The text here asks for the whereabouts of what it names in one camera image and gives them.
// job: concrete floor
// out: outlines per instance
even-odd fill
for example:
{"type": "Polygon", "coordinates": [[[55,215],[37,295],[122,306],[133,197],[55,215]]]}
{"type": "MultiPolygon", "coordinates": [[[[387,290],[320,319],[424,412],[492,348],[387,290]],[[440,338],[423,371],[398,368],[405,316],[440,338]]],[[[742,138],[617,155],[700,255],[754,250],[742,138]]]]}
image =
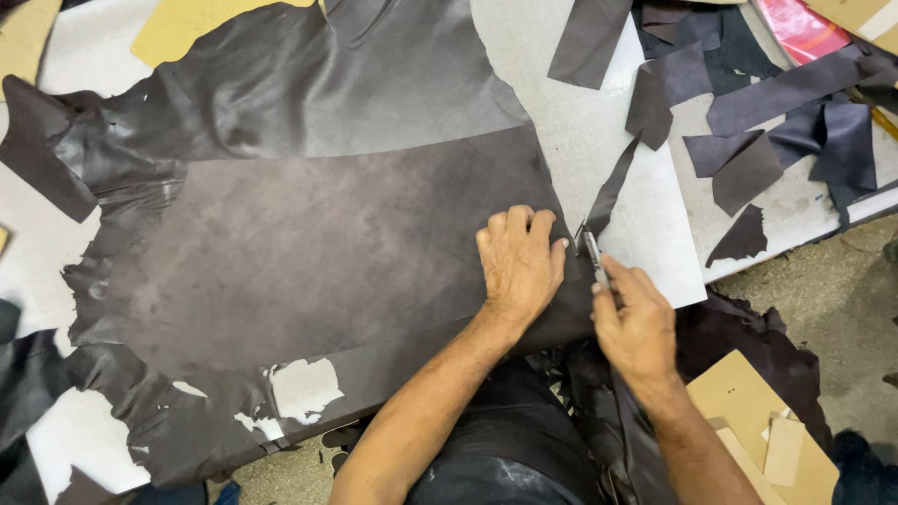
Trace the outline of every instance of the concrete floor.
{"type": "MultiPolygon", "coordinates": [[[[820,357],[820,405],[832,431],[859,430],[883,459],[898,464],[898,387],[882,381],[898,372],[898,324],[892,321],[898,264],[882,254],[894,238],[898,216],[885,217],[755,265],[717,287],[750,300],[759,312],[776,306],[789,338],[820,357]]],[[[241,504],[326,503],[334,450],[320,439],[302,445],[235,472],[241,504]]]]}

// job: person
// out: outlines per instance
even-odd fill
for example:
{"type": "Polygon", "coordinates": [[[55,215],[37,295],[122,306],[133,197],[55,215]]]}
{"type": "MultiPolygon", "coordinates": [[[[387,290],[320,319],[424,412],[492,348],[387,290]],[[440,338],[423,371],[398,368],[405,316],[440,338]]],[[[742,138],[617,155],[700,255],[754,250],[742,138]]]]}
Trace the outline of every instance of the person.
{"type": "MultiPolygon", "coordinates": [[[[337,472],[331,505],[602,503],[597,485],[589,489],[578,485],[582,478],[571,478],[577,473],[588,478],[594,471],[586,469],[585,446],[572,439],[576,431],[558,400],[535,410],[478,406],[505,401],[501,389],[484,392],[508,386],[504,383],[524,388],[512,394],[519,396],[517,405],[540,406],[538,398],[553,398],[539,381],[517,380],[514,373],[493,376],[519,367],[514,361],[497,363],[563,280],[568,240],[550,244],[554,221],[549,210],[518,205],[490,217],[477,233],[487,300],[377,413],[337,472]],[[478,424],[477,415],[484,412],[491,421],[478,424]],[[550,420],[542,424],[550,427],[528,432],[528,422],[540,417],[550,420]],[[456,436],[459,430],[464,433],[456,436]],[[538,446],[530,453],[539,457],[527,460],[528,446],[538,446]]],[[[607,254],[602,262],[611,285],[593,285],[598,344],[644,406],[677,500],[761,504],[676,373],[673,309],[643,270],[626,268],[607,254]]]]}

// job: fingers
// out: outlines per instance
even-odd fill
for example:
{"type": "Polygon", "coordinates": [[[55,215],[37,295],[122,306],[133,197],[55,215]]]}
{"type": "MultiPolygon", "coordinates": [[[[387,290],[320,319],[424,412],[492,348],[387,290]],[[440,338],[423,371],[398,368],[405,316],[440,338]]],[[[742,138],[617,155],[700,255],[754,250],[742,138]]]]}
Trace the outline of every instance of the fingers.
{"type": "Polygon", "coordinates": [[[555,219],[555,213],[547,208],[537,212],[530,222],[530,236],[545,239],[547,244],[549,242],[549,232],[552,230],[552,224],[555,222],[555,219]]]}
{"type": "Polygon", "coordinates": [[[621,295],[621,302],[624,306],[637,306],[651,300],[633,272],[612,258],[610,254],[602,253],[602,266],[612,279],[614,289],[621,295]]]}
{"type": "Polygon", "coordinates": [[[568,239],[561,238],[555,241],[550,251],[549,263],[552,267],[552,276],[559,284],[564,280],[565,249],[567,248],[568,239]]]}
{"type": "Polygon", "coordinates": [[[599,337],[602,337],[603,333],[607,336],[621,328],[621,319],[617,313],[617,306],[614,305],[614,295],[599,282],[593,284],[593,314],[595,314],[595,330],[599,333],[599,337]]]}
{"type": "Polygon", "coordinates": [[[645,273],[641,268],[633,268],[630,269],[633,272],[633,277],[635,277],[639,284],[642,285],[643,291],[646,292],[649,298],[655,301],[655,303],[659,304],[662,307],[670,307],[670,304],[667,303],[667,298],[661,294],[661,291],[658,291],[658,288],[655,287],[655,283],[652,282],[652,279],[645,273]]]}
{"type": "Polygon", "coordinates": [[[495,240],[500,236],[505,234],[506,228],[508,226],[508,213],[507,212],[499,212],[498,214],[493,214],[492,217],[489,218],[487,222],[487,229],[489,230],[489,238],[490,240],[495,240]]]}
{"type": "Polygon", "coordinates": [[[482,228],[474,238],[477,239],[477,250],[480,251],[480,254],[483,254],[487,250],[487,246],[489,246],[489,230],[482,228]]]}
{"type": "Polygon", "coordinates": [[[535,213],[529,205],[515,205],[508,210],[508,231],[518,234],[527,233],[527,225],[535,213]]]}

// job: hand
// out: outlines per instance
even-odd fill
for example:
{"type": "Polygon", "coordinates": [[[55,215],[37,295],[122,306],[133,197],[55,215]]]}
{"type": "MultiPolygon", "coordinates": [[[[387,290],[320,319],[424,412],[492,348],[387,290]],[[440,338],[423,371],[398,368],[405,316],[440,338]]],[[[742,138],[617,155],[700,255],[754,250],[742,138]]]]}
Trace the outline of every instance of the hand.
{"type": "Polygon", "coordinates": [[[549,246],[554,222],[551,210],[534,213],[526,205],[515,205],[491,217],[488,226],[477,232],[487,281],[483,310],[519,325],[521,333],[546,308],[564,280],[568,239],[549,246]]]}
{"type": "Polygon", "coordinates": [[[593,284],[593,320],[599,346],[643,403],[682,387],[676,373],[675,314],[648,275],[628,269],[608,254],[602,265],[611,289],[593,284]],[[614,304],[616,291],[621,308],[614,304]]]}

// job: table surface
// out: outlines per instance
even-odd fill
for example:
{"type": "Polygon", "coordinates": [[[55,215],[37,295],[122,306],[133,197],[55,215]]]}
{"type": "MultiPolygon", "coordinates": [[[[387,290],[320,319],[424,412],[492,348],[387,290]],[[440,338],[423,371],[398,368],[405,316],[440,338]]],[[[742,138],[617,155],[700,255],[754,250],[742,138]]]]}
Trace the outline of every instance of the table surface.
{"type": "MultiPolygon", "coordinates": [[[[60,14],[48,42],[39,87],[48,93],[90,89],[110,96],[123,93],[149,76],[152,69],[131,55],[129,47],[157,3],[158,0],[93,0],[60,14]]],[[[601,91],[546,78],[572,3],[573,0],[552,5],[542,0],[471,0],[471,9],[497,74],[515,88],[533,117],[553,185],[568,222],[576,226],[629,143],[623,124],[636,68],[643,57],[630,20],[601,91]]],[[[741,8],[771,60],[786,66],[786,59],[752,7],[744,4],[741,8]]],[[[734,219],[714,203],[711,180],[695,177],[682,136],[710,133],[705,114],[712,101],[713,96],[706,94],[677,105],[672,109],[674,120],[668,143],[657,152],[639,147],[612,224],[600,237],[604,250],[647,270],[676,306],[703,299],[704,283],[813,241],[839,226],[825,184],[807,180],[814,163],[809,156],[786,170],[782,179],[753,200],[764,209],[768,251],[753,259],[716,261],[710,269],[704,268],[705,259],[734,219]]],[[[777,118],[764,126],[781,121],[777,118]]],[[[2,105],[0,137],[5,134],[7,123],[2,105]]],[[[880,186],[898,179],[898,142],[876,124],[874,149],[880,186]]],[[[851,220],[859,221],[895,204],[898,189],[851,206],[851,220]]],[[[71,352],[65,329],[75,319],[75,303],[59,271],[80,261],[80,254],[99,227],[99,216],[97,208],[84,223],[71,221],[0,165],[0,226],[11,232],[11,240],[0,257],[0,297],[23,309],[20,336],[42,328],[59,328],[57,346],[64,356],[71,352]]],[[[335,370],[345,397],[325,408],[321,426],[384,401],[390,391],[401,385],[397,377],[379,377],[374,387],[365,383],[368,375],[376,375],[374,370],[389,363],[398,352],[382,346],[330,356],[330,372],[335,370]]],[[[410,375],[417,365],[409,363],[406,367],[408,370],[403,373],[410,375]]],[[[109,459],[104,463],[103,458],[91,459],[73,450],[46,457],[62,457],[83,470],[90,469],[88,473],[113,492],[145,483],[148,475],[130,463],[120,433],[114,437],[104,433],[114,421],[108,404],[90,392],[70,393],[66,408],[97,422],[82,422],[75,429],[66,424],[65,416],[57,415],[45,425],[58,423],[60,430],[80,430],[91,439],[108,440],[109,446],[104,450],[109,459]]],[[[42,432],[46,431],[52,430],[45,426],[42,432]]],[[[312,425],[305,435],[317,431],[312,425]]],[[[66,470],[42,468],[40,464],[39,469],[46,487],[58,491],[67,485],[66,470]]]]}

